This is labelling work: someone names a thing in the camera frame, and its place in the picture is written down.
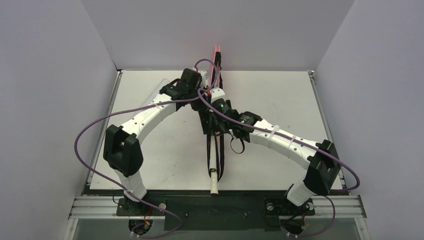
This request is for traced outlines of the white shuttlecock tube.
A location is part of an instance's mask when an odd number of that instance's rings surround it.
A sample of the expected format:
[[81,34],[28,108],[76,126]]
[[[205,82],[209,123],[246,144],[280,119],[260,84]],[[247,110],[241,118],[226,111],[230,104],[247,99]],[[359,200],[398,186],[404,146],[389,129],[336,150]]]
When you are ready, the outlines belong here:
[[141,104],[141,107],[148,106],[153,102],[153,100],[156,98],[156,96],[159,94],[162,87],[169,84],[170,81],[166,78],[162,79],[160,83],[154,88],[154,90],[151,92],[151,94],[145,99],[145,101]]

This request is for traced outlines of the pink badminton racket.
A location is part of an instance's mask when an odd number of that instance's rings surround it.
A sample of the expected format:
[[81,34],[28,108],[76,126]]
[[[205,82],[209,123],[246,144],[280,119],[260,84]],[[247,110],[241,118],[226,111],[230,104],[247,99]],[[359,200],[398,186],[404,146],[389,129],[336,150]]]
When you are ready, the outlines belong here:
[[210,137],[210,158],[208,164],[208,170],[210,173],[210,195],[216,196],[219,194],[218,191],[218,178],[219,178],[219,153],[218,145],[215,136]]

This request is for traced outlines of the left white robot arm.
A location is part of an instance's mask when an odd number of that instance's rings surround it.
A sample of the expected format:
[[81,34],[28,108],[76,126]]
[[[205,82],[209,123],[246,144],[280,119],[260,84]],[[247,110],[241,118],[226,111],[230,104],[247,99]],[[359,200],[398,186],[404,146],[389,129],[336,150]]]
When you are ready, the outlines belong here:
[[198,96],[197,90],[204,86],[200,72],[185,68],[179,78],[163,79],[144,101],[144,108],[128,121],[111,124],[106,129],[103,159],[118,175],[124,198],[136,215],[149,210],[149,201],[145,198],[148,191],[140,174],[144,162],[141,143],[165,118],[191,104]]

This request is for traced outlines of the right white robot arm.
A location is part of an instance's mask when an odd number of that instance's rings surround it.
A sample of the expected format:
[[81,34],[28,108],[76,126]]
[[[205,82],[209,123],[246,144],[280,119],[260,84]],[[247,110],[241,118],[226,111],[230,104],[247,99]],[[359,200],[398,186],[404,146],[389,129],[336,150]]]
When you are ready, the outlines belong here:
[[267,147],[305,169],[303,179],[289,187],[282,201],[286,213],[294,215],[312,196],[330,193],[341,168],[331,141],[316,142],[288,133],[257,114],[237,112],[223,97],[208,101],[202,96],[200,100],[212,112],[214,133],[229,134],[243,144]]

